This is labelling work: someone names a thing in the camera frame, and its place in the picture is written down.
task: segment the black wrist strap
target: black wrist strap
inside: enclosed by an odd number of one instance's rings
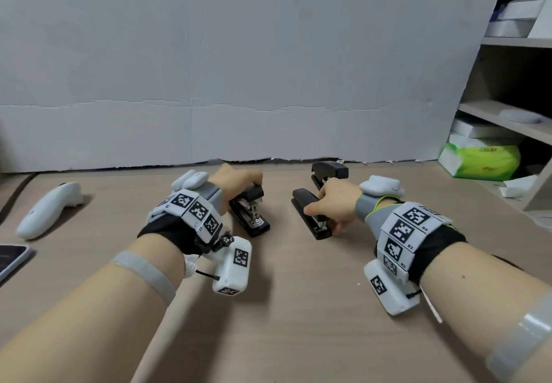
[[[441,225],[430,233],[416,251],[409,269],[409,279],[419,286],[425,270],[443,250],[453,243],[466,242],[466,237],[450,225]]]
[[[196,231],[194,231],[182,220],[182,218],[179,218],[178,216],[170,215],[168,213],[164,214],[159,219],[156,219],[144,226],[138,234],[138,238],[146,233],[160,234],[175,244],[183,254],[203,254],[203,251],[196,244]]]

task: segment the smartphone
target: smartphone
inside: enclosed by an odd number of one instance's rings
[[[29,245],[0,243],[0,283],[33,253]]]

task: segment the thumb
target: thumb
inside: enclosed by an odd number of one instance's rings
[[[303,209],[303,213],[307,216],[316,216],[324,214],[324,205],[322,201],[315,201],[309,205],[306,205]]]

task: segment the wrist-mounted tracker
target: wrist-mounted tracker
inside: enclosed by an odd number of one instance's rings
[[[213,290],[234,296],[247,287],[251,243],[232,236],[219,214],[222,191],[208,182],[207,172],[190,170],[173,182],[173,193],[156,206],[147,217],[147,225],[138,237],[159,233],[184,254],[188,278],[197,272],[199,255],[217,263]]]
[[[364,274],[384,309],[398,315],[419,304],[419,280],[429,264],[446,247],[465,242],[465,236],[450,219],[419,203],[402,201],[405,192],[396,179],[371,176],[360,188],[356,215],[377,237],[377,259],[364,267]],[[378,208],[383,199],[396,203]]]

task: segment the wooden desk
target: wooden desk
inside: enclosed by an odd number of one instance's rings
[[[436,324],[425,303],[404,317],[385,313],[363,275],[363,266],[374,258],[375,241],[367,228],[358,224],[342,238],[314,240],[290,203],[295,188],[316,191],[308,164],[262,169],[266,197],[261,211],[272,228],[252,240],[247,290],[235,298],[221,297],[207,278],[186,280],[135,383],[494,381],[446,326]],[[0,288],[0,344],[125,248],[184,171],[61,173],[34,179],[0,227],[2,242],[21,242],[14,236],[19,221],[62,182],[79,181],[93,199],[34,242],[37,256]],[[452,218],[474,245],[552,282],[550,233],[479,185],[451,178],[432,162],[350,165],[352,181],[360,183],[371,174],[399,178],[409,200]],[[0,186],[0,203],[21,178]],[[232,223],[229,215],[226,221]],[[238,226],[235,231],[243,235]],[[209,265],[204,260],[203,268]]]

